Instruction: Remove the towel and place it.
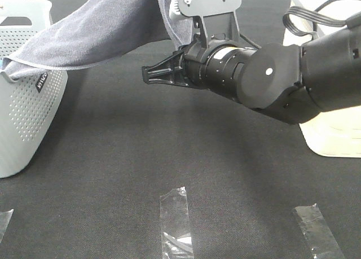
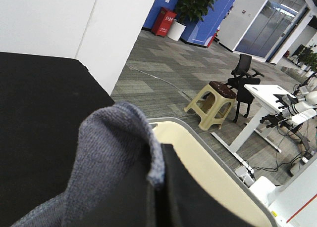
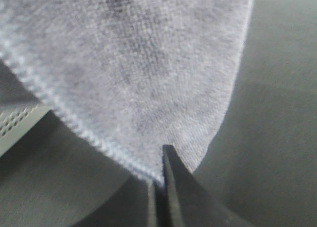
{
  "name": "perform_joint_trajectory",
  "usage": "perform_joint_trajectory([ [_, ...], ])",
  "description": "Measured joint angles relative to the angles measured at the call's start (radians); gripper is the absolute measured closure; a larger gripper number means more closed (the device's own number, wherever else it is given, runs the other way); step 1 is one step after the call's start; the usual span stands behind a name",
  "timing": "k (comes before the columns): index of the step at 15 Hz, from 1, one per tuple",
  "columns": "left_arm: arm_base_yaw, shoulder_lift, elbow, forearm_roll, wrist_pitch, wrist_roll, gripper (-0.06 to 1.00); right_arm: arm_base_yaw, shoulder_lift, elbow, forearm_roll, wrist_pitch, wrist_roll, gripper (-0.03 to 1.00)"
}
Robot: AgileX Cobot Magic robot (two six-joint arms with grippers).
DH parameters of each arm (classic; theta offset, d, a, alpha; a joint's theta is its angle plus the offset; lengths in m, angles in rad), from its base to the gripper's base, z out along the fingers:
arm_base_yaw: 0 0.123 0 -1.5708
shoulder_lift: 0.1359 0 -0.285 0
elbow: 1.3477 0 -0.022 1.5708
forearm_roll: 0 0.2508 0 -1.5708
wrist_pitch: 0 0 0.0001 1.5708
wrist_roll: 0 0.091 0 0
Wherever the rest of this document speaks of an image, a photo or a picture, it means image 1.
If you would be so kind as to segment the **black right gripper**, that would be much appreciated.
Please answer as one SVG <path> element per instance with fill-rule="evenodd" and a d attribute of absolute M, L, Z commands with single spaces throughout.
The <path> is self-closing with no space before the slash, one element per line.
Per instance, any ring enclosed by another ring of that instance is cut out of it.
<path fill-rule="evenodd" d="M 179 46 L 173 55 L 155 65 L 142 66 L 143 81 L 146 84 L 174 84 L 176 66 L 177 71 L 180 71 L 182 86 L 203 87 L 200 79 L 202 56 L 203 47 L 200 35 L 194 34 L 191 43 Z"/>

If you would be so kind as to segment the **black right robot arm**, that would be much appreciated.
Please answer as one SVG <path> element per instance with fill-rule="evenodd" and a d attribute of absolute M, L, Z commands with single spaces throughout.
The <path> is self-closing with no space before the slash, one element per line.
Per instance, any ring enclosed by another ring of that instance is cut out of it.
<path fill-rule="evenodd" d="M 322 112 L 360 105 L 360 15 L 301 46 L 260 49 L 199 34 L 163 61 L 142 68 L 147 84 L 210 90 L 263 115 L 301 124 Z"/>

